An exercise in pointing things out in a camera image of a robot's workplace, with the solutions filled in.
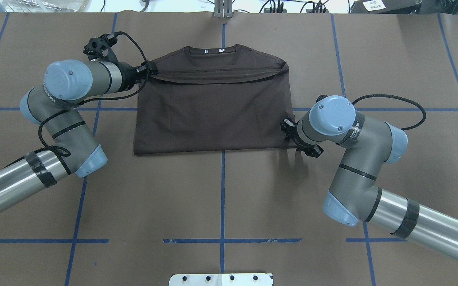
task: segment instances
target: light blue joint cap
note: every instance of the light blue joint cap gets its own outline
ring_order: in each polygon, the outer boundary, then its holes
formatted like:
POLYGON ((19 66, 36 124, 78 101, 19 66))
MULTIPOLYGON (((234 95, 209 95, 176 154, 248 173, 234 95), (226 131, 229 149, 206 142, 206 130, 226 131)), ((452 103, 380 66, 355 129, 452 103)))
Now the light blue joint cap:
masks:
POLYGON ((326 136, 347 132, 355 119, 355 107, 347 98, 339 95, 331 95, 318 101, 309 115, 312 128, 326 136))
POLYGON ((345 226, 356 226, 360 221, 354 214, 349 212, 344 205, 336 199, 336 197, 328 191, 325 202, 323 204, 323 211, 332 219, 344 224, 345 226))
POLYGON ((390 127, 392 141, 390 157, 387 161, 385 161, 385 163, 393 164, 396 161, 399 161, 404 152, 406 152, 406 148, 408 147, 408 136, 404 130, 399 129, 388 122, 385 123, 387 123, 390 127))
POLYGON ((29 98, 29 93, 32 91, 33 89, 30 89, 26 95, 24 95, 24 97, 20 100, 20 104, 19 104, 19 108, 20 108, 20 112, 22 113, 22 115, 24 115, 24 117, 26 117, 29 121, 35 123, 35 124, 40 124, 40 121, 38 121, 36 118, 33 117, 33 115, 31 114, 31 111, 29 110, 29 105, 27 103, 27 98, 29 98))
POLYGON ((91 155, 82 163, 80 168, 75 171, 75 174, 79 178, 84 178, 87 175, 93 173, 94 171, 100 169, 105 164, 107 164, 107 156, 102 150, 102 146, 98 147, 91 153, 91 155))
POLYGON ((93 85, 93 75, 78 60, 62 60, 47 67, 43 82, 54 97, 76 100, 89 92, 93 85))

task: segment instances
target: silver metal tube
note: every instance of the silver metal tube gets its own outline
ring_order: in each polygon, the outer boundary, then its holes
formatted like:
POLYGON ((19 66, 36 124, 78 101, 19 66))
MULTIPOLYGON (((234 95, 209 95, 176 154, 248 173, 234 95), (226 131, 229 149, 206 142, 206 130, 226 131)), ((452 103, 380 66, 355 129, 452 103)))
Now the silver metal tube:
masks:
MULTIPOLYGON (((38 158, 59 181, 67 172, 53 152, 40 152, 38 158)), ((45 186, 25 159, 0 170, 0 212, 43 190, 45 186)))
MULTIPOLYGON (((383 190, 376 212, 369 221, 389 232, 396 232, 408 211, 408 200, 383 190)), ((419 205, 418 219, 406 237, 458 260, 458 219, 419 205)))

